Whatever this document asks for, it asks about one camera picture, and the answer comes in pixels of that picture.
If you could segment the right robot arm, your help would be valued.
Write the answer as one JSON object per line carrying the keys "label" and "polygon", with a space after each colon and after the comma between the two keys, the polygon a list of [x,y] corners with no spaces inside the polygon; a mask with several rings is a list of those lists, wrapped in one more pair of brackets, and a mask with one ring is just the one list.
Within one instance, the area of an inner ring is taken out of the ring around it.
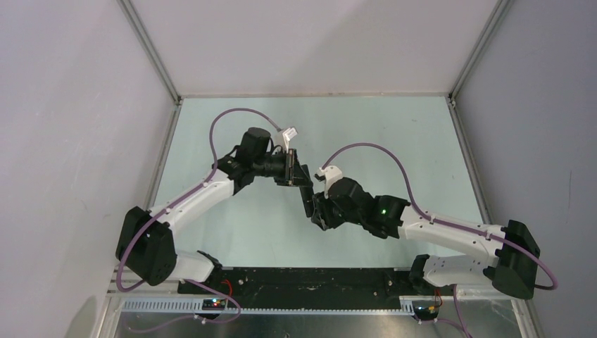
{"label": "right robot arm", "polygon": [[419,214],[405,199],[372,196],[347,177],[328,191],[315,193],[311,200],[309,217],[322,230],[349,223],[381,239],[418,240],[457,251],[452,257],[420,254],[415,258],[409,283],[418,294],[452,284],[478,284],[528,300],[538,287],[540,248],[519,221],[500,226],[432,218],[428,213]]}

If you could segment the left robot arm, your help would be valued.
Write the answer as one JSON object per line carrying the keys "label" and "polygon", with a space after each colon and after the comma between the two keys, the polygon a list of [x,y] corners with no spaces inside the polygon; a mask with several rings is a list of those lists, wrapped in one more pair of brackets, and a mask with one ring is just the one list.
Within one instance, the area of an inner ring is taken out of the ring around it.
{"label": "left robot arm", "polygon": [[240,144],[218,159],[211,171],[195,187],[173,201],[148,210],[130,209],[120,233],[116,258],[143,282],[156,286],[168,278],[195,280],[205,293],[221,288],[222,273],[217,261],[202,251],[176,247],[184,228],[218,203],[236,195],[256,177],[271,177],[283,187],[298,187],[307,192],[313,183],[307,167],[301,165],[289,142],[297,135],[295,127],[271,135],[251,127]]}

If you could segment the aluminium frame rail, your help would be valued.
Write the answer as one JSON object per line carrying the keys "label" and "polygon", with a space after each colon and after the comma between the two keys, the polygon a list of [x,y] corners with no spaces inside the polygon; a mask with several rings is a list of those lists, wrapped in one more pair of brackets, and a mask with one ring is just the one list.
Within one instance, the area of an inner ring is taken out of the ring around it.
{"label": "aluminium frame rail", "polygon": [[125,18],[127,19],[130,27],[136,38],[138,39],[141,48],[144,50],[149,63],[152,65],[155,73],[158,76],[161,84],[164,86],[168,96],[174,105],[179,106],[182,101],[182,97],[177,90],[169,72],[166,68],[157,48],[155,47],[151,36],[136,8],[133,1],[130,0],[117,0],[119,7],[121,8]]}

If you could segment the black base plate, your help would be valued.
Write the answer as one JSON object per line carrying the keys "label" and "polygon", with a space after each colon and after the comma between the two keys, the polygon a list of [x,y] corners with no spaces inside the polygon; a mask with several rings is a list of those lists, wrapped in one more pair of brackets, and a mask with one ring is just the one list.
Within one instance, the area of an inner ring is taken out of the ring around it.
{"label": "black base plate", "polygon": [[254,308],[390,309],[401,297],[453,294],[393,268],[222,268],[204,285]]}

